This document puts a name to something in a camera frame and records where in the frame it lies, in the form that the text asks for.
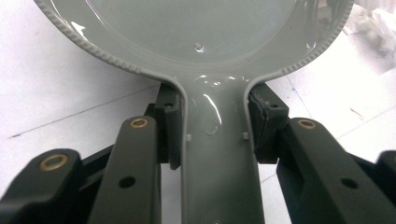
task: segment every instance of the white surface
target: white surface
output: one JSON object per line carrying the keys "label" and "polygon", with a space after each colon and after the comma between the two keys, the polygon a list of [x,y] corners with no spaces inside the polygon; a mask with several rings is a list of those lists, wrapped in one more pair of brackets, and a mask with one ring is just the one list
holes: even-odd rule
{"label": "white surface", "polygon": [[[122,121],[154,102],[158,83],[85,53],[33,1],[5,1],[0,21],[2,195],[35,155],[71,147],[86,157],[111,145]],[[340,35],[307,67],[268,84],[290,107],[291,117],[316,119],[346,150],[375,161],[380,151],[396,149],[396,70],[369,40]],[[176,224],[179,171],[166,167],[163,223]],[[260,170],[267,223],[288,223],[275,166],[261,165]]]}

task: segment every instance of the brass ring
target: brass ring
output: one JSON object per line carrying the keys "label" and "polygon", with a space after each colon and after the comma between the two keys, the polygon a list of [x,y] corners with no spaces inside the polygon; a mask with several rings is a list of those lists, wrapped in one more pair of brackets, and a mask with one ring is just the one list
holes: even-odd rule
{"label": "brass ring", "polygon": [[298,124],[300,124],[300,126],[306,129],[315,129],[317,127],[317,125],[314,122],[308,119],[300,119],[298,121]]}
{"label": "brass ring", "polygon": [[[48,164],[49,161],[60,159],[59,161],[53,163],[53,164]],[[42,171],[53,171],[56,170],[62,166],[64,166],[69,158],[64,155],[64,154],[55,154],[48,156],[46,159],[44,159],[42,162],[40,162],[40,170]]]}
{"label": "brass ring", "polygon": [[133,128],[143,128],[148,125],[149,121],[146,119],[134,119],[131,121],[130,125]]}

